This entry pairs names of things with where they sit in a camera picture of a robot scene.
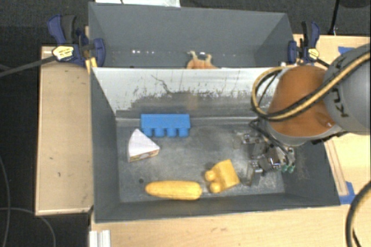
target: blue clamp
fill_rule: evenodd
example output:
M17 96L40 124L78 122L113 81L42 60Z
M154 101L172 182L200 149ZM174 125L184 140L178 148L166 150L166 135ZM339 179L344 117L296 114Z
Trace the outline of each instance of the blue clamp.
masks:
M106 49L103 40L97 38L89 44L89 39L82 29L74 30L76 16L60 14L54 15L47 21L49 34L56 40L58 46L68 45L70 49L68 57L57 58L58 61L67 61L84 67L87 57L84 51L89 52L90 57L95 57L97 65L102 67L106 57Z
M303 28L304 39L300 39L300 46L297 46L295 41L290 41L288 46L288 63L296 63L296 59L300 58L304 64L314 63L317 57L313 55L317 41L319 40L320 31L319 26L314 21L308 23L303 21L301 23Z
M191 128L189 114L142 114L142 132L147 137L188 137Z

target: black carpet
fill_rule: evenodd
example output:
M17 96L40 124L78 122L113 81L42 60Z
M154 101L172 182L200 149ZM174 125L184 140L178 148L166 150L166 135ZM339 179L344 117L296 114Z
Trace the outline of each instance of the black carpet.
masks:
M43 43L53 42L46 21L54 14L75 14L77 25L88 23L87 2L93 0L0 0L0 64L20 66L39 58ZM182 6L285 12L294 33L301 21L315 21L326 34L335 0L181 0ZM341 0L337 33L370 35L370 0ZM38 120L38 70L0 78L0 156L8 173L12 206L33 210ZM6 206L0 176L0 208ZM5 228L0 212L0 242ZM84 246L87 215L48 217L57 246ZM10 246L52 246L48 228L32 216L12 212Z

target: clamp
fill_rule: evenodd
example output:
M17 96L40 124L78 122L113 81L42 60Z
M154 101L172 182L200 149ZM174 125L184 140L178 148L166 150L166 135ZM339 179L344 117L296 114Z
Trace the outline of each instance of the clamp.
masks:
M288 62L289 64L296 63L297 59L303 61L304 64L320 62L319 52L316 49L317 41L319 40L319 26L314 21L301 23L303 28L304 39L300 39L300 46L297 46L295 41L289 42L288 47Z
M56 40L58 47L52 53L57 61L66 61L84 67L85 61L95 57L97 65L102 67L106 57L103 40L96 38L89 44L89 39L81 29L74 29L76 16L54 15L47 21L49 34Z

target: blue tape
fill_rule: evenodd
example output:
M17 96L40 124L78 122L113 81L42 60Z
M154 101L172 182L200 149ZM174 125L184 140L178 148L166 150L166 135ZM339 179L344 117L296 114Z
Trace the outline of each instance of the blue tape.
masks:
M348 51L353 50L353 49L354 49L353 47L342 47L342 46L338 47L339 53L341 55L343 55L345 52L348 52Z
M354 193L354 189L353 189L352 183L350 183L348 181L345 181L345 183L347 185L349 194L348 195L339 196L339 200L340 200L340 203L342 205L350 205L352 203L353 199L355 198L355 193Z

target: orange toy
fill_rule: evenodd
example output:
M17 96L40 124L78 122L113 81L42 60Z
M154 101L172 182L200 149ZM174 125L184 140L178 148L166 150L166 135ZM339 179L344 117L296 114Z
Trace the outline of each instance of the orange toy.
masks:
M198 58L194 51L190 51L190 55L192 59L187 64L187 69L210 69L210 68L217 68L211 63L211 55L206 55L205 60L201 60Z

